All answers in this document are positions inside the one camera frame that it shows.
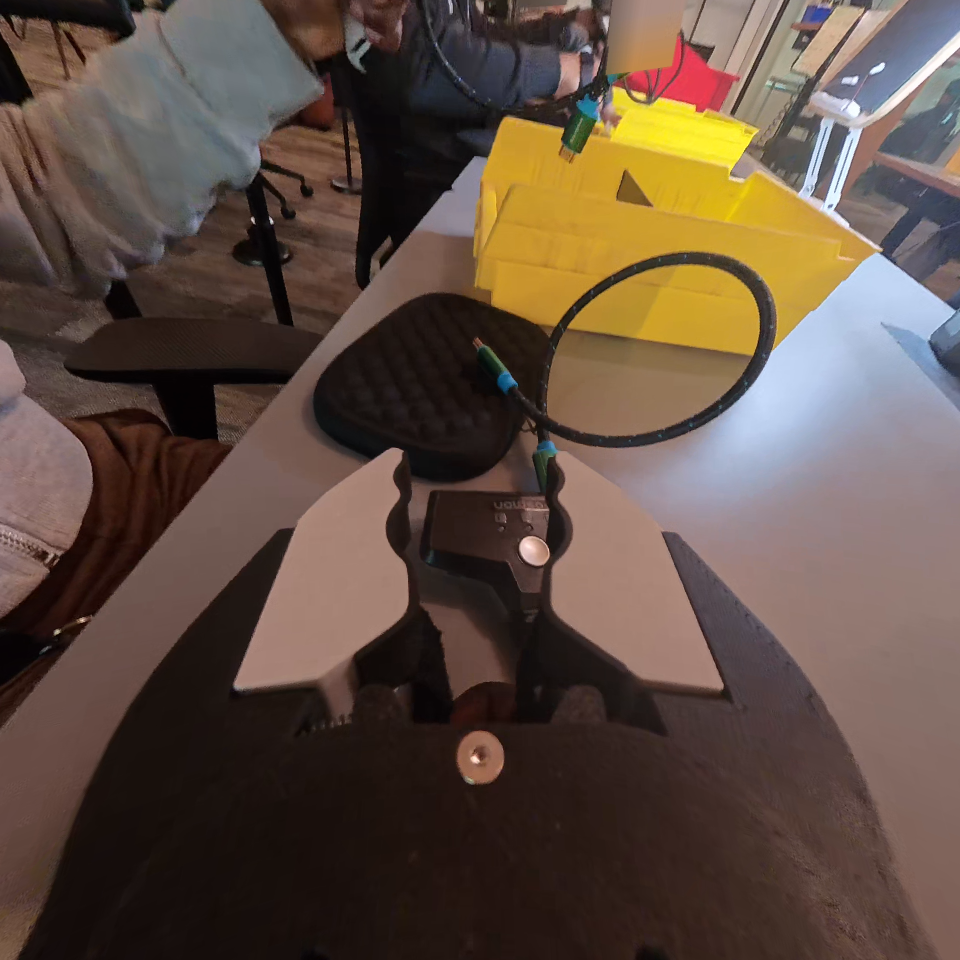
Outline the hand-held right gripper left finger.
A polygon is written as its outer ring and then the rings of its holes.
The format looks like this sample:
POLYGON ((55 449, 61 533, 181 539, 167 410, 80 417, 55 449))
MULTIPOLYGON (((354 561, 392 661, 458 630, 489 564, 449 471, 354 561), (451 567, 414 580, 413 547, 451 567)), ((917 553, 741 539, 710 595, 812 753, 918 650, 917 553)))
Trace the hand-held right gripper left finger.
POLYGON ((411 495, 407 455, 391 448, 304 512, 235 674, 236 693, 315 690, 338 720, 367 685, 413 683, 421 606, 406 557, 411 495))

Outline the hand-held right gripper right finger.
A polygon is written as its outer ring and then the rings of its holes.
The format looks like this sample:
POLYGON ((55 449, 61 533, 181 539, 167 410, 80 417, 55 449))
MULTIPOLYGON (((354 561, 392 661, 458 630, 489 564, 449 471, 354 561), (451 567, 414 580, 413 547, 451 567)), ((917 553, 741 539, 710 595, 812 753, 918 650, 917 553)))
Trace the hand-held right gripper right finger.
POLYGON ((549 463, 545 497, 540 688, 594 688, 612 719, 654 719, 655 694, 722 701, 721 668, 659 523, 569 452, 549 463))

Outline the black HDMI switch box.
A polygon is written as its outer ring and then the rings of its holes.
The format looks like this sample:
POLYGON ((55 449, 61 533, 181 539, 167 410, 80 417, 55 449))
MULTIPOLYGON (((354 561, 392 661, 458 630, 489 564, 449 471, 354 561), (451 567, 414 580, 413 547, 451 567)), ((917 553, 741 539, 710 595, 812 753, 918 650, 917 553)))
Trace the black HDMI switch box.
POLYGON ((549 508, 539 494, 435 489, 419 572, 455 694, 511 682, 541 606, 549 508))

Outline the person's left forearm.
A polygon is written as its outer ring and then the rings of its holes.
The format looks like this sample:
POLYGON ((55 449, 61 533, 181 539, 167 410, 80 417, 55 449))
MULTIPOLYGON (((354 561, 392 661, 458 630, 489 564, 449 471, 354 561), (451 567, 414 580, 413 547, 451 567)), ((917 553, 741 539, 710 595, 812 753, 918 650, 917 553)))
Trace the person's left forearm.
POLYGON ((321 83, 260 2, 176 2, 1 110, 3 282, 102 299, 247 186, 321 83))

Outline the person's left hand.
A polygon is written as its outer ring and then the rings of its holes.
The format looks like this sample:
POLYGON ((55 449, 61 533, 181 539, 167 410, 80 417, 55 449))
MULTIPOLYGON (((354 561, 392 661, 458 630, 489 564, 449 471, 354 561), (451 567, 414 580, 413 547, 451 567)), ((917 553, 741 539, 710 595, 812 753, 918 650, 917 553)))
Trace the person's left hand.
POLYGON ((310 62, 345 52, 349 39, 396 51, 407 1, 277 2, 271 14, 294 50, 310 62))

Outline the black quilted pouch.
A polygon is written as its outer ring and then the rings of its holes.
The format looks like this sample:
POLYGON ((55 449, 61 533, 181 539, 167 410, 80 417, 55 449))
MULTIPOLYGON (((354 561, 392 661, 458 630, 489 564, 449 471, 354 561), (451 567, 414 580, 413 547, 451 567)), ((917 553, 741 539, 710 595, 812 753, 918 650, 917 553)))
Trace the black quilted pouch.
POLYGON ((474 339, 491 348, 529 400, 548 346, 531 321, 462 294, 417 296, 339 354, 318 378, 318 428, 368 459, 407 453, 411 474, 458 482, 500 463, 522 411, 482 369, 474 339))

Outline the person's brown trouser leg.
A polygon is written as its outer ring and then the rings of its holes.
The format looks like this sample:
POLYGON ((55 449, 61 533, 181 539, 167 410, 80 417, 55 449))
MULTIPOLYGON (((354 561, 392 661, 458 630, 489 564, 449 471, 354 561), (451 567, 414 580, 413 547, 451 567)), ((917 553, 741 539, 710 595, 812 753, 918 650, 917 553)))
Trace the person's brown trouser leg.
POLYGON ((2 586, 2 655, 11 634, 51 648, 10 673, 2 667, 5 724, 72 643, 67 628, 95 617, 161 534, 232 452, 216 439, 176 436, 145 411, 55 421, 91 481, 77 534, 50 571, 27 559, 2 586))

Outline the black office chair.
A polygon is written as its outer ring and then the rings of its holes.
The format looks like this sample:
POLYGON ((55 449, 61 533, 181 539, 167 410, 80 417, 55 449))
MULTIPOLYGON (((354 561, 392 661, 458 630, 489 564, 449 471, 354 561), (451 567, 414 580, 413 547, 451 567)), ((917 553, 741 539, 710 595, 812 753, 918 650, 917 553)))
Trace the black office chair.
POLYGON ((63 366, 87 381, 149 387, 174 435, 217 440, 217 386, 286 384, 322 340, 259 320, 127 318, 77 344, 63 366))

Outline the person's grey zip hoodie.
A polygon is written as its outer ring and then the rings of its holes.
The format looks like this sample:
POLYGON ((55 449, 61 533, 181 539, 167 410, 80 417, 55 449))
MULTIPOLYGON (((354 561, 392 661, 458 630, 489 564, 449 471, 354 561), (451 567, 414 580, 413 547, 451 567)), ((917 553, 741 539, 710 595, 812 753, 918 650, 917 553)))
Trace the person's grey zip hoodie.
POLYGON ((75 434, 26 395, 1 342, 1 616, 73 546, 90 505, 90 457, 75 434))

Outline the red plastic bin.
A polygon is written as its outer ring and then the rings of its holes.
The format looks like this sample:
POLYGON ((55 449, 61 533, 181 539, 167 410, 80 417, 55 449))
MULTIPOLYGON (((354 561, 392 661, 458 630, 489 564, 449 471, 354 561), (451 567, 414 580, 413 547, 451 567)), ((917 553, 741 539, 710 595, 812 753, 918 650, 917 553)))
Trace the red plastic bin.
POLYGON ((671 100, 692 105, 697 112, 719 112, 740 80, 710 66, 699 48, 678 34, 674 60, 668 67, 628 74, 623 86, 642 102, 671 100))

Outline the wooden table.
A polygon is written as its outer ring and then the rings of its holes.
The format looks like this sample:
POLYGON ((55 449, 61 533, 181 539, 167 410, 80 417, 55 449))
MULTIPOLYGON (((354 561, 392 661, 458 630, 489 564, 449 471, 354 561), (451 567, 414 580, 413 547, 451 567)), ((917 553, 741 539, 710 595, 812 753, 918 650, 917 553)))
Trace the wooden table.
POLYGON ((923 221, 941 229, 958 226, 958 174, 884 152, 877 154, 873 166, 873 192, 904 208, 881 242, 885 258, 893 260, 897 250, 923 221))

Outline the tilted black board on stand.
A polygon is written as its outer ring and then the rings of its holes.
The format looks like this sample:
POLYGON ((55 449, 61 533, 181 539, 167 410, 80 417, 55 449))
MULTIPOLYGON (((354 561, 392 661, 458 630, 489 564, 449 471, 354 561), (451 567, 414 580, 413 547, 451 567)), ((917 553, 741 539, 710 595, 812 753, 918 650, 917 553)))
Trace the tilted black board on stand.
POLYGON ((906 102, 958 48, 957 1, 907 1, 892 10, 807 102, 807 111, 820 119, 820 127, 799 197, 838 220, 835 209, 865 130, 906 102), (835 128, 845 131, 845 139, 824 197, 816 200, 813 195, 835 128))

